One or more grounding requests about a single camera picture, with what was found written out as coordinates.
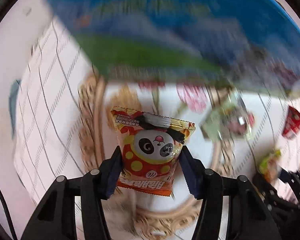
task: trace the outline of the pink flower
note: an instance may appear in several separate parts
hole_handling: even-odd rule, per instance
[[[165,87],[164,82],[139,82],[140,89],[152,90],[157,87]]]
[[[177,85],[177,93],[182,102],[195,113],[203,113],[207,106],[207,96],[204,88],[192,85]]]

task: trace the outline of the red snack package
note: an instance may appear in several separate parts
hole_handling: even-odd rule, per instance
[[[289,106],[288,116],[282,132],[282,136],[287,139],[293,139],[300,131],[300,113]]]
[[[177,159],[194,123],[121,107],[111,114],[123,161],[117,186],[170,196]]]

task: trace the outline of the black cable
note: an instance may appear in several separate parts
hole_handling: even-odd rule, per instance
[[[13,240],[18,240],[16,232],[15,232],[14,227],[13,227],[13,223],[12,223],[12,219],[11,219],[11,216],[10,216],[10,213],[9,213],[7,203],[6,203],[6,201],[5,201],[5,199],[2,195],[1,190],[0,190],[0,201],[1,201],[4,213],[5,213],[6,218],[7,218],[7,222],[8,222],[9,228],[10,228],[12,238],[13,238]]]

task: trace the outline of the small candy package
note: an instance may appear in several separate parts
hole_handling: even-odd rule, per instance
[[[259,171],[269,183],[275,181],[281,171],[279,165],[280,157],[281,151],[277,149],[269,153],[260,163]]]
[[[293,139],[300,131],[300,113],[289,106],[286,123],[282,132],[282,136],[287,139]]]
[[[249,139],[254,121],[240,93],[234,90],[220,106],[210,112],[200,128],[211,140]]]
[[[114,107],[123,171],[117,186],[170,196],[181,148],[194,132],[194,123]]]

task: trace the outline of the screw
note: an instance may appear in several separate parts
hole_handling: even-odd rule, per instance
[[[98,175],[100,173],[100,171],[98,169],[93,169],[92,171],[90,171],[91,175]]]
[[[59,177],[57,177],[57,182],[63,182],[64,180],[65,180],[65,176],[59,176]]]
[[[212,174],[214,173],[214,171],[213,171],[212,169],[205,169],[205,170],[204,170],[204,173],[205,173],[206,175],[212,175]]]
[[[240,175],[239,176],[239,180],[241,180],[242,182],[247,182],[248,181],[248,178],[244,175]]]

